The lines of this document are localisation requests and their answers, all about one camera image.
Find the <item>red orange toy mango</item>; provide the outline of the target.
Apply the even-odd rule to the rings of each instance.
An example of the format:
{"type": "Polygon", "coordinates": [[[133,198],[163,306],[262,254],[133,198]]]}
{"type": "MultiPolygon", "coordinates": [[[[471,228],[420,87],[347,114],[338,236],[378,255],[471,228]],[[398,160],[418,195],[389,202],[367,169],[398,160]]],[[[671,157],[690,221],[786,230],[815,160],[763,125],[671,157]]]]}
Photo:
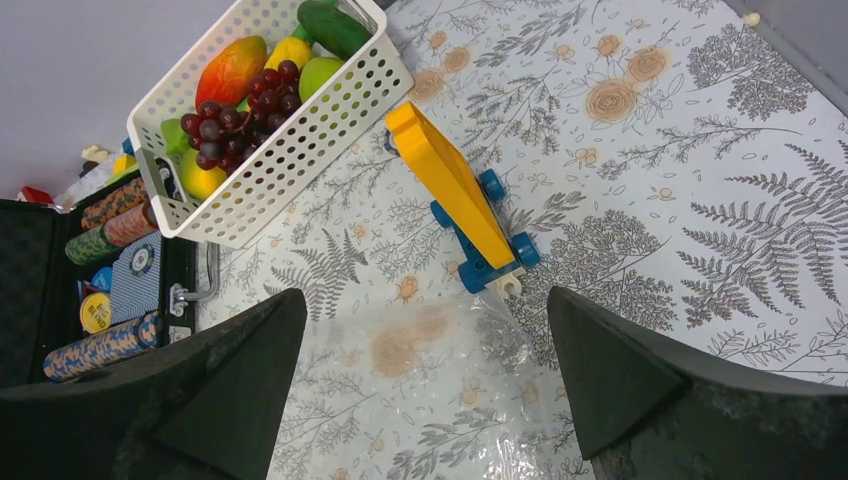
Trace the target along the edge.
{"type": "Polygon", "coordinates": [[[267,46],[259,35],[236,40],[217,55],[202,72],[195,107],[214,101],[237,106],[247,96],[249,81],[260,73],[267,60],[267,46]]]}

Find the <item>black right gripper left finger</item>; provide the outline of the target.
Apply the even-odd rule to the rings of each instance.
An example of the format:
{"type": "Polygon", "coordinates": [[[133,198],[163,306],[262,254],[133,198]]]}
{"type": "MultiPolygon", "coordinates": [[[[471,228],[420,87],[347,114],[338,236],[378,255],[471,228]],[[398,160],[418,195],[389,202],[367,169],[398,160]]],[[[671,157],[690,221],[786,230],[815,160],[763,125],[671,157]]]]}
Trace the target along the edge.
{"type": "Polygon", "coordinates": [[[174,344],[1,392],[5,479],[262,479],[307,321],[287,289],[174,344]]]}

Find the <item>light green toy pepper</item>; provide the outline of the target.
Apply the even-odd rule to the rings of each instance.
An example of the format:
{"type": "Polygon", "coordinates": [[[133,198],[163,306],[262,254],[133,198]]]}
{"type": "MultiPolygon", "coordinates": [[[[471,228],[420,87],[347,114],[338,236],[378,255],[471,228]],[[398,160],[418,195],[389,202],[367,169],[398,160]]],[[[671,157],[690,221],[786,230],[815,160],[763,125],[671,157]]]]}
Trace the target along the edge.
{"type": "Polygon", "coordinates": [[[179,118],[170,118],[160,124],[168,156],[181,157],[188,149],[188,135],[181,126],[179,118]]]}

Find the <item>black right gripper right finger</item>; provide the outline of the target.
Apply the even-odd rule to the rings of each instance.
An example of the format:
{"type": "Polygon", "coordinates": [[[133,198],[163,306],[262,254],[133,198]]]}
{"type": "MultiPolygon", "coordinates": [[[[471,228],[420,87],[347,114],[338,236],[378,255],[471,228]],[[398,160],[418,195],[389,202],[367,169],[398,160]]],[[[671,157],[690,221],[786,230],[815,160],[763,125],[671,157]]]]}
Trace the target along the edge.
{"type": "Polygon", "coordinates": [[[564,287],[547,314],[599,479],[843,479],[847,391],[742,366],[564,287]]]}

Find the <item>yellow toy corn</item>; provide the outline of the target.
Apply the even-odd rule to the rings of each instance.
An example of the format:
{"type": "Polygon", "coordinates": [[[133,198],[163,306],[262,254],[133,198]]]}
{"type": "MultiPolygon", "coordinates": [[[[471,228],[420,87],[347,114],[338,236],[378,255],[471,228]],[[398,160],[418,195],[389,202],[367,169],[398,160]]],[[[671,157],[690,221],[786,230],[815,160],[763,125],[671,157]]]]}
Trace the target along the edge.
{"type": "Polygon", "coordinates": [[[313,38],[303,26],[295,28],[293,33],[277,43],[266,60],[265,68],[276,69],[285,60],[292,61],[301,70],[314,58],[313,38]]]}

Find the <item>dark red toy grapes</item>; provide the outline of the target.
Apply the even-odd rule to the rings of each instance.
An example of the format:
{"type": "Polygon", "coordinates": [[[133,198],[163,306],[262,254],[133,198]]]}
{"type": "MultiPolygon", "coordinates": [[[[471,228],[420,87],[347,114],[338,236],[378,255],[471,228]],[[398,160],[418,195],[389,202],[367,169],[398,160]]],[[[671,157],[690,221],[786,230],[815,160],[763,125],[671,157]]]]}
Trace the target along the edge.
{"type": "Polygon", "coordinates": [[[206,100],[183,115],[180,127],[197,166],[232,173],[301,107],[299,80],[300,68],[286,59],[248,81],[243,108],[206,100]]]}

